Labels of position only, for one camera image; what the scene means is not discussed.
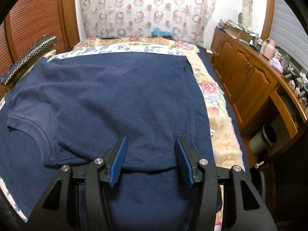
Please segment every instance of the metal screw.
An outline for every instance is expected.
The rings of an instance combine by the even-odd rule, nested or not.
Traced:
[[[62,166],[62,168],[61,168],[61,170],[62,170],[63,172],[68,171],[69,169],[70,169],[70,166],[69,166],[69,165],[64,165],[64,166]]]
[[[206,165],[206,164],[208,164],[208,161],[206,160],[206,159],[200,159],[200,164],[202,164],[202,165]]]
[[[102,158],[97,158],[97,159],[95,159],[94,162],[95,162],[96,164],[102,164],[103,161],[104,161],[104,160],[103,160]]]
[[[242,170],[242,168],[241,168],[240,166],[238,166],[238,165],[235,165],[235,166],[233,167],[233,169],[234,169],[236,172],[239,172],[239,171]]]
[[[258,169],[261,165],[263,165],[264,161],[261,161],[260,163],[257,163],[254,167],[255,169]]]

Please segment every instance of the window blind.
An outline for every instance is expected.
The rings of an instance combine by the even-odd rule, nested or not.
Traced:
[[[308,35],[284,0],[275,0],[270,38],[308,71]]]

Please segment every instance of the pink bottle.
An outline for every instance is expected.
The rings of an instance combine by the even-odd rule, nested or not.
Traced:
[[[276,43],[274,40],[271,40],[269,42],[269,44],[266,46],[263,55],[267,58],[267,59],[272,59],[275,55],[275,47],[276,47]]]

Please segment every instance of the floral blanket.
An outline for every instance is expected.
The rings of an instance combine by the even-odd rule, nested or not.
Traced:
[[[208,112],[210,129],[213,131],[211,137],[212,148],[216,166],[231,168],[233,165],[240,165],[244,169],[242,152],[236,139],[231,118],[226,110],[224,93],[207,72],[202,60],[197,53],[195,45],[183,42],[170,41],[163,38],[120,38],[113,40],[102,40],[89,38],[77,44],[73,51],[52,56],[48,61],[59,58],[70,58],[90,54],[103,54],[114,52],[151,52],[169,55],[185,55],[189,60],[195,79],[202,91],[205,106]],[[25,216],[16,206],[10,193],[5,188],[5,183],[0,178],[0,186],[3,192],[10,197],[10,203],[15,207],[16,212],[25,220]],[[215,230],[221,230],[222,212],[216,216]]]

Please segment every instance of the blue gripper pad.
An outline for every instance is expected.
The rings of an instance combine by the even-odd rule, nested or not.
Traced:
[[[113,187],[115,183],[118,182],[120,172],[122,169],[122,165],[124,163],[124,159],[126,156],[126,151],[127,151],[127,140],[126,140],[126,137],[124,137],[119,147],[119,150],[115,156],[113,164],[111,165],[110,179],[109,179],[109,185],[111,187]]]
[[[175,140],[174,146],[175,146],[175,153],[179,161],[179,166],[181,168],[182,175],[184,177],[184,181],[190,188],[192,188],[192,186],[194,185],[194,180],[192,175],[193,170],[191,168],[191,165],[189,163],[189,160],[187,158],[187,155],[182,147],[179,138]]]

